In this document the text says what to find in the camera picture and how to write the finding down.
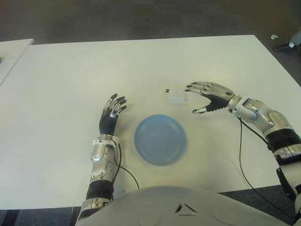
metal bracket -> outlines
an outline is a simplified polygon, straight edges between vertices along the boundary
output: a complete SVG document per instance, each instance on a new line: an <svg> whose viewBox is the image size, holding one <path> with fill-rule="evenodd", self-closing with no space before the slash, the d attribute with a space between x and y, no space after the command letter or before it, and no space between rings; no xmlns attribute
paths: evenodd
<svg viewBox="0 0 301 226"><path fill-rule="evenodd" d="M118 146L118 143L119 143L119 137L116 137L116 136L108 136L107 138L110 138L110 139L100 139L102 137L99 137L99 140L94 140L92 142L93 145L97 145L97 144L104 144L104 145L112 145L113 147L117 147Z"/></svg>

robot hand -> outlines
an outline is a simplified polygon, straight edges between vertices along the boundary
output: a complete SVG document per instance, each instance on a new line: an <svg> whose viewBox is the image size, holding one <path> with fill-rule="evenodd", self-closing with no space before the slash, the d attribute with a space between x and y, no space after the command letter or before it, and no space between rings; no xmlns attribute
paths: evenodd
<svg viewBox="0 0 301 226"><path fill-rule="evenodd" d="M113 136L118 116L127 108L126 105L122 106L126 102L125 97L119 97L114 100L116 97L117 93L111 96L103 109L103 114L99 121L100 134Z"/></svg>
<svg viewBox="0 0 301 226"><path fill-rule="evenodd" d="M234 97L232 90L213 82L193 82L186 86L185 91L198 93L211 100L206 107L195 109L192 113L205 113L215 111L228 106L229 101Z"/></svg>

small black object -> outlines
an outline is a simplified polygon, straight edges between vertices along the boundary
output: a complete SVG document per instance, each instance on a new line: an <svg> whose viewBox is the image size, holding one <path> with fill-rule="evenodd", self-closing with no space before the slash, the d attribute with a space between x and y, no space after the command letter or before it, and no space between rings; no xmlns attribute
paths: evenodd
<svg viewBox="0 0 301 226"><path fill-rule="evenodd" d="M282 53L292 53L293 48L289 46L289 44L274 46L273 48L276 52L282 52Z"/></svg>

robot finger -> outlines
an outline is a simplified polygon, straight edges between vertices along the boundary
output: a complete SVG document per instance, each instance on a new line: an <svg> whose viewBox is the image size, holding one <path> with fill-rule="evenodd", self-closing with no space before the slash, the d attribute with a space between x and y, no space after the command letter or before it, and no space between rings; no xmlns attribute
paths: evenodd
<svg viewBox="0 0 301 226"><path fill-rule="evenodd" d="M125 97L119 97L116 100L114 100L111 104L110 104L110 109L113 108L117 103L119 103L120 101L124 100Z"/></svg>
<svg viewBox="0 0 301 226"><path fill-rule="evenodd" d="M105 111L109 109L109 107L110 107L112 101L113 101L116 97L117 97L117 93L115 93L114 95L112 95L112 96L110 97L110 99L107 101L107 103L105 104L105 106L104 106L104 108L103 108Z"/></svg>

blue plate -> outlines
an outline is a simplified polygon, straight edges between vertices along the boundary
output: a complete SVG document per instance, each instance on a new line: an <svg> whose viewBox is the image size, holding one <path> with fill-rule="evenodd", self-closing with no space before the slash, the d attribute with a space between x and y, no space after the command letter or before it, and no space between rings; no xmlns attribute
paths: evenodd
<svg viewBox="0 0 301 226"><path fill-rule="evenodd" d="M149 163L163 166L175 162L185 151L186 136L182 126L166 115L153 115L136 128L138 153Z"/></svg>

